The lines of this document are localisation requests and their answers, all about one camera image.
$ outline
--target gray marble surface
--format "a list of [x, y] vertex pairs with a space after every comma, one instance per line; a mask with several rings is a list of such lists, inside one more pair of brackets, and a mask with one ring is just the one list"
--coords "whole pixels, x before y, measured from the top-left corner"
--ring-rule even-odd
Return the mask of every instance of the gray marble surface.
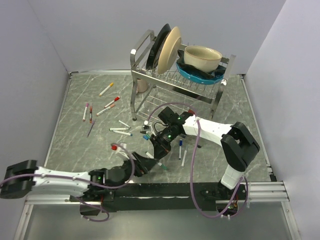
[[[112, 82], [114, 85], [103, 96], [99, 97], [99, 93]], [[152, 144], [150, 141], [143, 139], [143, 135], [140, 133], [143, 120], [138, 118], [137, 121], [132, 121], [130, 111], [131, 91], [131, 75], [73, 75], [46, 167], [57, 171], [84, 172], [120, 166], [123, 161], [111, 150], [111, 143], [125, 142], [131, 152], [136, 151], [143, 156], [145, 156], [146, 151], [153, 154]], [[121, 96], [121, 99], [115, 103], [115, 107], [96, 117], [96, 113], [104, 109], [104, 105], [116, 96]], [[141, 102], [143, 96], [143, 93], [137, 95], [136, 106]], [[172, 101], [191, 104], [197, 109], [201, 117], [209, 116], [210, 104], [194, 101], [163, 88], [154, 88], [150, 96], [141, 107], [139, 115], [143, 117], [150, 113], [156, 105]], [[96, 120], [89, 137], [87, 137], [91, 126], [89, 114], [85, 122], [82, 120], [86, 103], [93, 103], [93, 119]], [[172, 109], [180, 114], [182, 109], [187, 108], [173, 106]], [[109, 131], [109, 128], [123, 127], [118, 120], [131, 126], [128, 132], [132, 133], [133, 136], [119, 135]], [[261, 144], [239, 76], [229, 79], [213, 121], [226, 124], [242, 122]], [[181, 167], [181, 160], [178, 158], [178, 137], [171, 144], [171, 152], [160, 161], [167, 167], [166, 170], [156, 165], [147, 175], [139, 178], [135, 177], [132, 182], [189, 182], [191, 155], [195, 139], [193, 136], [187, 136], [183, 140], [182, 150], [188, 145], [185, 167]], [[201, 139], [200, 145], [202, 145], [202, 148], [198, 148], [196, 152], [193, 179], [195, 182], [218, 182], [227, 167], [223, 149], [204, 139]], [[245, 176], [251, 182], [270, 181], [266, 159], [262, 151], [252, 161]]]

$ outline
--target blue bowl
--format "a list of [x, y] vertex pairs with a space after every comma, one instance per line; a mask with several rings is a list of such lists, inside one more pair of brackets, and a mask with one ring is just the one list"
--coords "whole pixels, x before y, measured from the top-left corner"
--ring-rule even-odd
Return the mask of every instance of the blue bowl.
[[181, 74], [182, 77], [184, 77], [185, 79], [188, 79], [192, 82], [195, 82], [197, 84], [203, 84], [203, 85], [212, 85], [212, 84], [216, 84], [219, 83], [223, 78], [224, 75], [220, 75], [217, 76], [213, 79], [207, 80], [207, 79], [201, 79], [198, 76], [192, 75], [190, 73], [185, 72], [184, 70], [182, 70], [179, 65], [176, 63], [176, 68], [178, 69], [178, 72]]

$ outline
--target wall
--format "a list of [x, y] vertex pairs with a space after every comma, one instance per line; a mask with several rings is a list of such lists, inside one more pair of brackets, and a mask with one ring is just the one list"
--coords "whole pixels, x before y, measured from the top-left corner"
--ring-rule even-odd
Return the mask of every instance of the wall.
[[[68, 73], [25, 0], [0, 1], [0, 179], [7, 166], [44, 163]], [[0, 199], [0, 239], [15, 234], [23, 199]]]
[[244, 74], [285, 0], [29, 0], [69, 72], [130, 68], [147, 30], [179, 26], [185, 44], [237, 55]]
[[287, 0], [245, 78], [270, 162], [306, 240], [320, 234], [319, 9], [318, 0]]

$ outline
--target red object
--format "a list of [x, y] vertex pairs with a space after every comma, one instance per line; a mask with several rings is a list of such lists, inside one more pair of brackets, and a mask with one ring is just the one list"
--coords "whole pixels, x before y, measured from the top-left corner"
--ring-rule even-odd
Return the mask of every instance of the red object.
[[193, 115], [195, 114], [195, 112], [190, 109], [188, 110], [188, 113], [193, 114]]

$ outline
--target pink marker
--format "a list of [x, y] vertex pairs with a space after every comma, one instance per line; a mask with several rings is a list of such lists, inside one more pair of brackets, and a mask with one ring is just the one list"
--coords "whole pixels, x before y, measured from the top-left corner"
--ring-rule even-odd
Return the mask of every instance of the pink marker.
[[107, 107], [109, 107], [111, 104], [113, 104], [114, 102], [118, 101], [120, 99], [120, 96], [117, 96], [114, 100], [112, 100], [111, 102], [109, 102], [107, 105], [104, 106], [104, 108], [106, 109]]
[[89, 103], [87, 102], [86, 105], [85, 105], [85, 109], [84, 109], [82, 121], [85, 121], [85, 120], [86, 120], [86, 116], [87, 116], [87, 112], [88, 112], [88, 107], [89, 107]]

